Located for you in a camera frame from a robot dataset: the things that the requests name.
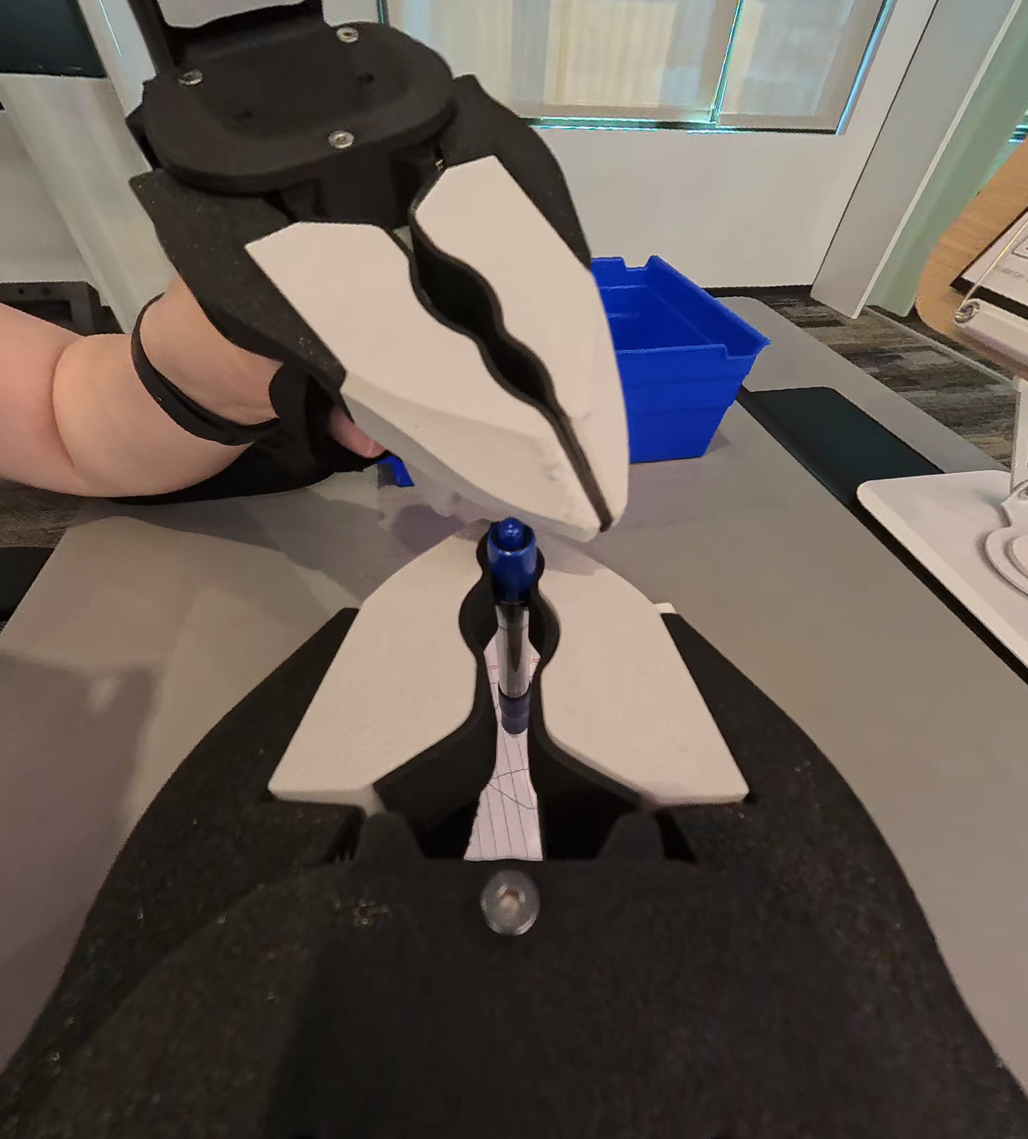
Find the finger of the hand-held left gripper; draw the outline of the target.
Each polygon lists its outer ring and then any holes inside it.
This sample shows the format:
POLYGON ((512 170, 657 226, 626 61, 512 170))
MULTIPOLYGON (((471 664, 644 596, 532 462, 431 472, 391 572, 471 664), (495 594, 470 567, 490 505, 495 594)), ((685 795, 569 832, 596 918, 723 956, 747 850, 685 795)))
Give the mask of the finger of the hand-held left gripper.
POLYGON ((437 509, 462 499, 477 517, 515 516, 578 541, 612 526, 608 492, 579 477, 546 415, 421 304, 390 233, 297 222, 245 249, 342 364, 349 419, 406 462, 437 509))
POLYGON ((620 374, 591 270, 499 161, 447 166, 409 214, 421 288, 472 336, 499 390, 546 428, 578 516, 609 530, 630 492, 620 374))

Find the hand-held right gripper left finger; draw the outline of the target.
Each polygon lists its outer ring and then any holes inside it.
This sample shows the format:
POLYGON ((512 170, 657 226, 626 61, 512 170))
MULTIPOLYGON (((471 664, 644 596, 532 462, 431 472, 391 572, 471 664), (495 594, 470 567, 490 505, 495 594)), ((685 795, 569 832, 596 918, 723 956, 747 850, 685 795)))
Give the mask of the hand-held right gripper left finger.
POLYGON ((395 813, 425 855, 464 859, 497 751, 483 536, 453 533, 360 606, 270 778, 275 800, 395 813))

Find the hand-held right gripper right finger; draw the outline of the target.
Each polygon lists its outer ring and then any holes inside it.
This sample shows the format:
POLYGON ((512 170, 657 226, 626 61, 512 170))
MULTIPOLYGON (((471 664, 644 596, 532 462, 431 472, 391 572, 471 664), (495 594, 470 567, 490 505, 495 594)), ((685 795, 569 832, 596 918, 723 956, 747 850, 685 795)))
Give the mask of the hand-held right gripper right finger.
POLYGON ((571 546, 544 543, 542 557, 531 780, 543 857, 595 857, 636 811, 743 802, 749 785, 666 613, 571 546))

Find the blue retractable pen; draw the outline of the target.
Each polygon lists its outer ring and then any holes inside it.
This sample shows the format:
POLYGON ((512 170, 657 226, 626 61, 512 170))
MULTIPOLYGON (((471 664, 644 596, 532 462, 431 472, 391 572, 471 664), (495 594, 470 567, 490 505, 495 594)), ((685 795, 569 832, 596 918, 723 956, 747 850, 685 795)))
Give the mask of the blue retractable pen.
POLYGON ((510 736, 526 734, 531 721, 531 591, 536 581, 537 549, 529 525, 513 517, 490 526, 486 560, 497 632, 497 706, 510 736))

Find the white lined notepad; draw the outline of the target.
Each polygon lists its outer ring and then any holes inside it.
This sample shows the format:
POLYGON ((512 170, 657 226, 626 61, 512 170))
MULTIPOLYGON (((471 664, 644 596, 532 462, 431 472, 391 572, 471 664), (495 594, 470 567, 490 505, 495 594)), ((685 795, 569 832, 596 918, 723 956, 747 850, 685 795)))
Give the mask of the white lined notepad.
POLYGON ((529 687, 523 699, 507 698, 500 687, 505 664, 502 639, 502 634, 491 638, 484 649, 497 745, 464 857, 474 861, 592 859, 605 849, 620 819, 642 816, 660 836, 657 849, 663 859, 694 862, 674 817, 647 811, 633 793, 614 790, 548 740, 543 719, 532 708, 540 655, 529 638, 523 646, 529 687))

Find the person's left forearm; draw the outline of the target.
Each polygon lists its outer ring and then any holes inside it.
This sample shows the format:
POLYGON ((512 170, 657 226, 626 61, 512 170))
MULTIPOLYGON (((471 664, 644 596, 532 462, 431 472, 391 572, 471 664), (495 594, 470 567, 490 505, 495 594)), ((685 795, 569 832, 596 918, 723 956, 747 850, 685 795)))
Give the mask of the person's left forearm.
POLYGON ((79 336, 0 303, 0 478, 81 497, 157 495, 242 452, 168 420, 135 378, 128 335, 79 336))

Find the person's left hand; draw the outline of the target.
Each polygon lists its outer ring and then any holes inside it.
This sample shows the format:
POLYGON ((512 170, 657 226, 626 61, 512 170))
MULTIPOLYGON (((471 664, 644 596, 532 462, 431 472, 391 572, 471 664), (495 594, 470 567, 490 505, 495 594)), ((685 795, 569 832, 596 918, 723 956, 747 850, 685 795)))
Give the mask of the person's left hand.
POLYGON ((179 277, 145 308, 138 339, 165 379, 168 405, 186 409, 202 431, 216 428, 225 436, 229 425, 275 423, 271 390, 280 364, 228 341, 179 277))

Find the blue plastic bin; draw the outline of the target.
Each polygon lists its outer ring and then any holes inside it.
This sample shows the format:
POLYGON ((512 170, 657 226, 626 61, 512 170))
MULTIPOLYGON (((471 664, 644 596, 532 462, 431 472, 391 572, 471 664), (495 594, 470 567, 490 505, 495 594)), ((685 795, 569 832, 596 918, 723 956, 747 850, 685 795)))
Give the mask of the blue plastic bin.
MULTIPOLYGON (((375 255, 375 268, 390 272, 380 306, 394 329, 367 355, 346 360, 344 399, 355 403, 357 421, 369 411, 412 439, 402 450, 408 464, 419 466, 411 452, 423 448, 468 482, 478 478, 472 469, 480 460, 462 466, 458 444, 472 436, 513 439, 513 444, 499 443, 501 452, 526 452, 538 443, 556 450, 537 405, 507 392, 472 338, 443 326, 423 306, 412 281, 413 259, 387 240, 375 255)), ((704 454, 768 341, 661 259, 630 268, 622 259, 582 256, 579 264, 589 267, 605 306, 628 420, 630 460, 704 454)))

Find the black wrist watch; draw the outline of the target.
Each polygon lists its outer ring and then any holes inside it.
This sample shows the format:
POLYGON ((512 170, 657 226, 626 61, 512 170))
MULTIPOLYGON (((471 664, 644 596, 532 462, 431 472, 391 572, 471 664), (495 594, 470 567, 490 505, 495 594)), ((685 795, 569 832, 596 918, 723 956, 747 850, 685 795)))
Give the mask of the black wrist watch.
POLYGON ((241 424, 200 405, 151 363, 142 343, 141 326, 146 312, 161 297, 162 294, 151 297, 135 317, 131 331, 131 359, 135 378, 168 420, 187 434, 217 446, 252 446, 275 431, 275 418, 258 424, 241 424))

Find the glass window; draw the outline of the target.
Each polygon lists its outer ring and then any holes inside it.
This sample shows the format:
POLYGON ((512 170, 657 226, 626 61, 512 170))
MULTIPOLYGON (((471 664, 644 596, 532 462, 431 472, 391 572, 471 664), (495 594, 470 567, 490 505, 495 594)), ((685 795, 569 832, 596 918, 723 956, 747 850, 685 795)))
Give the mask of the glass window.
POLYGON ((560 129, 834 136, 891 2, 379 1, 383 24, 560 129))

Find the black monitor screen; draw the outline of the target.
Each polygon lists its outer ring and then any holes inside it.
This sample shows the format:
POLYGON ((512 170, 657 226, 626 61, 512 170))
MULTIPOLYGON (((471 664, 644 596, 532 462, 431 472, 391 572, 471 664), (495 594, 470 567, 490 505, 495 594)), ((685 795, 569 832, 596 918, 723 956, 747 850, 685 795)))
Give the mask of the black monitor screen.
POLYGON ((74 1, 0 1, 0 74, 106 77, 74 1))

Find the black desk mat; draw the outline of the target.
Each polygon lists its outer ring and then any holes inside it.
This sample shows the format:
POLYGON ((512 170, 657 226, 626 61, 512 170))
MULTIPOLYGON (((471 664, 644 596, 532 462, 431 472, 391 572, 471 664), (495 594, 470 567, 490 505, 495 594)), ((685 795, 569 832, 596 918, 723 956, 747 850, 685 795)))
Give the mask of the black desk mat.
POLYGON ((826 387, 740 398, 757 423, 1028 677, 1028 481, 941 473, 826 387))

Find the white and wood document stand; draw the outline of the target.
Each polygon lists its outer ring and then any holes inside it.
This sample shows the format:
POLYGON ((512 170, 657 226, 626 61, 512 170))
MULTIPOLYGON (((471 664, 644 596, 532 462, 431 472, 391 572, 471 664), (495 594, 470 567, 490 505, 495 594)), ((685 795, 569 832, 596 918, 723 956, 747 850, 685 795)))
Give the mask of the white and wood document stand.
POLYGON ((916 308, 1014 382, 1008 470, 872 480, 860 505, 1028 671, 1028 138, 937 243, 916 308))

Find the black metal bracket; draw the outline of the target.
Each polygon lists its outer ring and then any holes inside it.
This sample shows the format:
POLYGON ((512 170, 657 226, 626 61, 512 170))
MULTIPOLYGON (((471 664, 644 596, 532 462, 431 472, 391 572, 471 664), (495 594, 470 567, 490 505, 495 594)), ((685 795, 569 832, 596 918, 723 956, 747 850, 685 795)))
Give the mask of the black metal bracket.
POLYGON ((0 303, 79 335, 120 327, 94 286, 84 281, 0 282, 0 303))

